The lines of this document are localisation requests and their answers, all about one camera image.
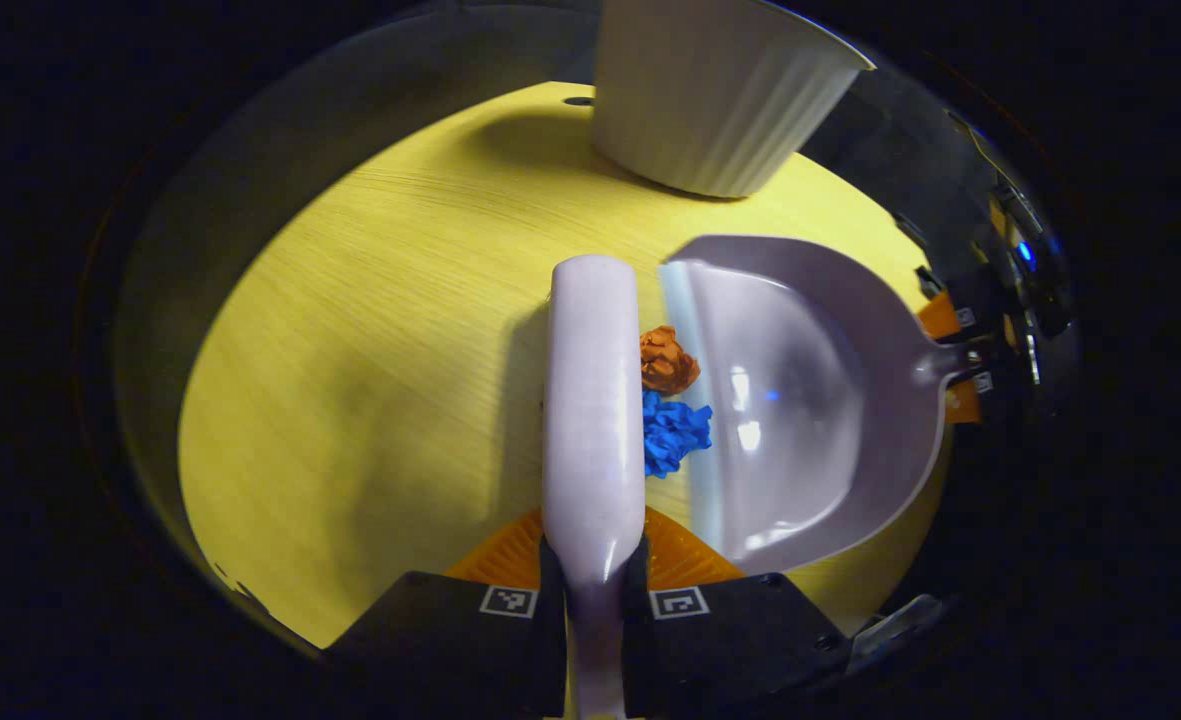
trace wooden table surface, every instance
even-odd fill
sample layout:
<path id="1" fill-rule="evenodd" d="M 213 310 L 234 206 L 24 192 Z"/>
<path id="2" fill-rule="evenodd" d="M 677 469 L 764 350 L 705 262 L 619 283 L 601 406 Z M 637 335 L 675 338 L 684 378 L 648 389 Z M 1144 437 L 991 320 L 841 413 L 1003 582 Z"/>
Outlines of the wooden table surface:
<path id="1" fill-rule="evenodd" d="M 922 253 L 841 178 L 796 155 L 750 199 L 670 191 L 590 149 L 590 107 L 563 99 L 592 94 L 546 83 L 380 151 L 285 225 L 216 318 L 180 420 L 185 509 L 220 577 L 311 643 L 540 505 L 559 261 L 634 266 L 642 329 L 666 322 L 658 266 L 704 233 L 820 242 L 924 305 Z M 844 631 L 914 559 L 944 474 L 861 546 L 791 571 Z M 686 525 L 686 476 L 648 478 L 648 503 Z"/>

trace white brush handle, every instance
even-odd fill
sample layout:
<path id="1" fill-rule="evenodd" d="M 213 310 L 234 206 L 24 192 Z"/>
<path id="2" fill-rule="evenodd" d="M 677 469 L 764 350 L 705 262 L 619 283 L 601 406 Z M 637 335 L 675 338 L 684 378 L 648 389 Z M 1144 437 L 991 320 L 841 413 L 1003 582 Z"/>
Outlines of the white brush handle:
<path id="1" fill-rule="evenodd" d="M 581 716 L 624 716 L 622 565 L 644 532 L 635 270 L 582 255 L 554 268 L 541 513 L 568 584 Z"/>

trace white ribbed bucket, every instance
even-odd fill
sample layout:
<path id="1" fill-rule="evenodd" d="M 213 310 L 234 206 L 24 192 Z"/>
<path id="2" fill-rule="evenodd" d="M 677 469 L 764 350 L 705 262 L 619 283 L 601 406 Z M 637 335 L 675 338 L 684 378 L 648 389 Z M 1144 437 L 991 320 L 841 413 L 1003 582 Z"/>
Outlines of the white ribbed bucket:
<path id="1" fill-rule="evenodd" d="M 762 0 L 605 0 L 594 142 L 668 186 L 745 197 L 873 68 L 827 28 Z"/>

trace dustpan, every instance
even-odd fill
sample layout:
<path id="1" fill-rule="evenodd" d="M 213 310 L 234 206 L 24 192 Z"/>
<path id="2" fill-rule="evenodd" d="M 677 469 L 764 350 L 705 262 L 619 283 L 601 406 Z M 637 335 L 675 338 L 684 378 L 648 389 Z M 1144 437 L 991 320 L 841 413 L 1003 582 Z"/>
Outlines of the dustpan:
<path id="1" fill-rule="evenodd" d="M 715 411 L 687 457 L 698 536 L 746 574 L 809 564 L 890 524 L 927 482 L 947 384 L 938 345 L 869 269 L 801 240 L 703 236 L 659 270 L 668 319 Z"/>

